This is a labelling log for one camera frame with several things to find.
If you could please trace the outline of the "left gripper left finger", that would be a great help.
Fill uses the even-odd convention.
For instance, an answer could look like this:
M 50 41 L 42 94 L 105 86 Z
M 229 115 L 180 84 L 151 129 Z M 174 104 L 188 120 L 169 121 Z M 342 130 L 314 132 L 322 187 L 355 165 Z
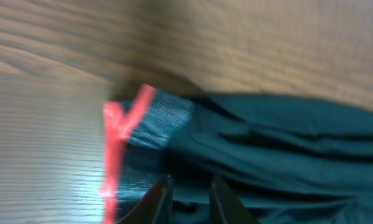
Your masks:
M 173 210 L 173 179 L 139 180 L 120 184 L 117 192 L 119 224 L 169 224 Z

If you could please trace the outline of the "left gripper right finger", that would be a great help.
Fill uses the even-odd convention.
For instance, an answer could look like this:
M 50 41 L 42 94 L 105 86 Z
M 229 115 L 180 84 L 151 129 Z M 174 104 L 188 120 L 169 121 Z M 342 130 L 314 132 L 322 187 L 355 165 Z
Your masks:
M 210 224 L 259 224 L 229 185 L 214 176 L 210 190 Z

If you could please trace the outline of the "black leggings red waistband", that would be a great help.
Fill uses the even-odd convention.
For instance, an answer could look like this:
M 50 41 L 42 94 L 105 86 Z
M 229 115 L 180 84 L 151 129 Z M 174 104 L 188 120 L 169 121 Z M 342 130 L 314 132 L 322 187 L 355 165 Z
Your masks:
M 210 223 L 220 176 L 259 223 L 373 223 L 373 112 L 275 95 L 142 85 L 103 105 L 104 223 L 120 184 L 173 179 L 171 223 Z

